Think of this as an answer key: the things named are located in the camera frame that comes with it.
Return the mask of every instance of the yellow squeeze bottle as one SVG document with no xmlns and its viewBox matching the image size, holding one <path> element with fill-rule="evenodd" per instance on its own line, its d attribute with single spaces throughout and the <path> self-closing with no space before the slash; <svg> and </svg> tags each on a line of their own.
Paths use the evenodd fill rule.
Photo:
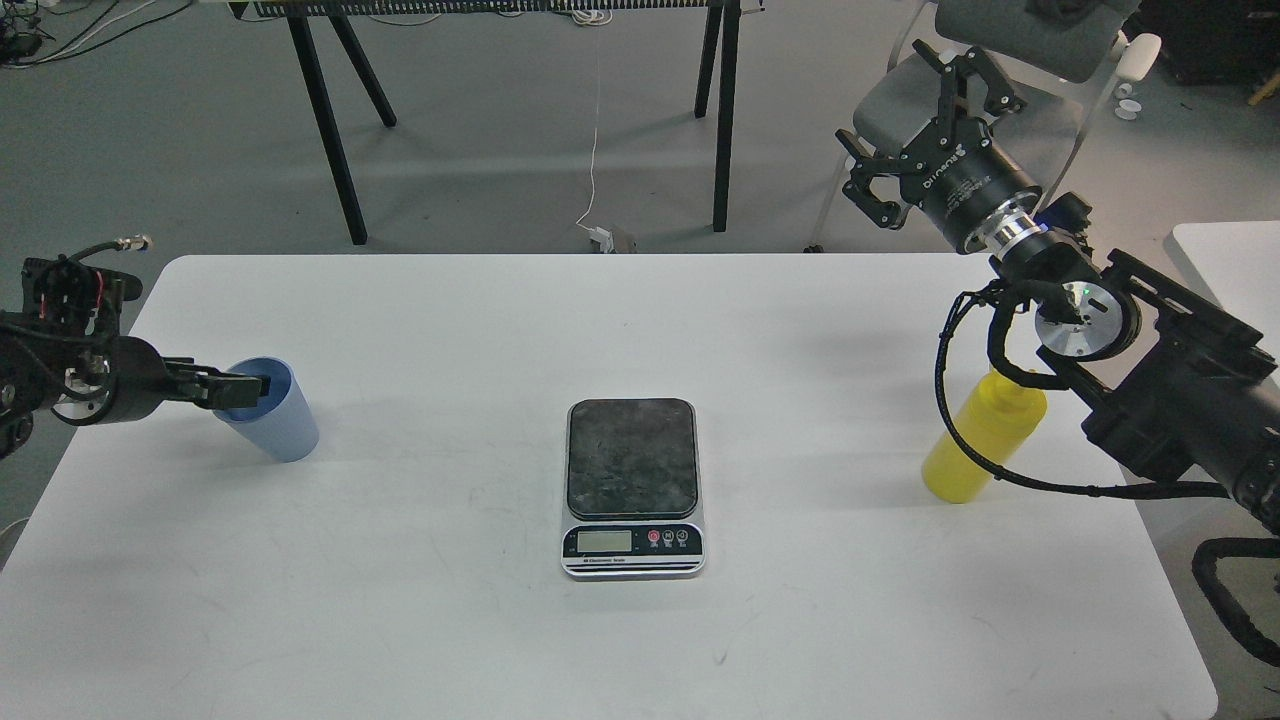
<svg viewBox="0 0 1280 720">
<path fill-rule="evenodd" d="M 978 380 L 955 415 L 955 425 L 974 450 L 1004 464 L 1032 434 L 1047 409 L 1044 391 L 1021 387 L 992 370 Z M 969 460 L 945 429 L 924 459 L 920 474 L 933 495 L 947 502 L 969 502 L 991 482 L 991 473 Z"/>
</svg>

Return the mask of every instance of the small white cup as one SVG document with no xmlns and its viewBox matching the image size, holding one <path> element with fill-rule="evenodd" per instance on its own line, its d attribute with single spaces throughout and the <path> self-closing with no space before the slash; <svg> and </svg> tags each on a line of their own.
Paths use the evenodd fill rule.
<svg viewBox="0 0 1280 720">
<path fill-rule="evenodd" d="M 1142 111 L 1142 102 L 1137 100 L 1124 99 L 1120 101 L 1120 106 L 1116 108 L 1116 117 L 1121 120 L 1137 120 L 1138 113 Z"/>
</svg>

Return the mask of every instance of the gray chair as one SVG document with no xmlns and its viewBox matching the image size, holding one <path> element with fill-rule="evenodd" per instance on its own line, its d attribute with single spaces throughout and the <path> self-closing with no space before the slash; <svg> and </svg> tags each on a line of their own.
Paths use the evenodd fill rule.
<svg viewBox="0 0 1280 720">
<path fill-rule="evenodd" d="M 996 141 L 1030 177 L 1044 188 L 1042 202 L 1053 192 L 1079 152 L 1089 126 L 1106 105 L 1116 85 L 1138 82 L 1147 76 L 1160 53 L 1160 38 L 1142 35 L 1133 42 L 1120 26 L 1137 9 L 1139 0 L 1103 0 L 1093 13 L 1074 26 L 1046 20 L 1027 10 L 1027 0 L 916 0 L 910 19 L 899 33 L 890 54 L 888 72 L 854 110 L 854 135 L 877 154 L 896 156 L 937 114 L 938 74 L 923 58 L 904 46 L 929 5 L 936 5 L 934 31 L 943 38 L 965 46 L 977 45 L 992 59 L 1021 60 L 1056 78 L 1083 83 L 1103 63 L 1115 63 L 1100 90 L 1092 110 L 1039 87 L 1014 81 L 1015 91 L 1027 102 L 1023 111 L 992 120 Z M 970 108 L 980 108 L 986 88 L 970 87 Z M 842 150 L 836 174 L 823 201 L 813 232 L 813 245 L 820 241 L 837 188 L 847 181 L 851 159 Z"/>
</svg>

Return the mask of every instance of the white table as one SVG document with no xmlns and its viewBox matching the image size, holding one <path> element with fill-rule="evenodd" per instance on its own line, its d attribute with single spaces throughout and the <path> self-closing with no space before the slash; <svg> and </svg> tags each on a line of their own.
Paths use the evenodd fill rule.
<svg viewBox="0 0 1280 720">
<path fill-rule="evenodd" d="M 78 433 L 0 577 L 0 716 L 1208 717 L 1132 503 L 924 489 L 936 334 L 988 279 L 952 255 L 177 260 L 133 334 L 289 360 L 320 445 L 275 465 L 182 405 Z M 576 583 L 567 411 L 645 396 L 696 409 L 707 568 Z M 1084 414 L 1053 397 L 1015 466 L 1121 482 Z"/>
<path fill-rule="evenodd" d="M 1262 332 L 1263 350 L 1280 354 L 1280 281 L 1275 273 L 1280 220 L 1183 224 L 1174 228 L 1170 240 L 1170 250 L 1181 250 L 1190 260 L 1190 266 L 1180 264 L 1179 269 L 1188 274 L 1192 288 L 1207 290 L 1222 309 Z"/>
</svg>

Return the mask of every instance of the power adapter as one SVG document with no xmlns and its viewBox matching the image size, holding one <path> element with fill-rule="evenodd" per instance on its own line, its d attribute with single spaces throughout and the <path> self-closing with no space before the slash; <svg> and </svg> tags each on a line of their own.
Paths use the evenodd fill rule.
<svg viewBox="0 0 1280 720">
<path fill-rule="evenodd" d="M 591 249 L 602 255 L 634 255 L 637 252 L 636 238 L 617 225 L 613 229 L 599 225 L 588 228 L 586 237 L 591 240 Z"/>
</svg>

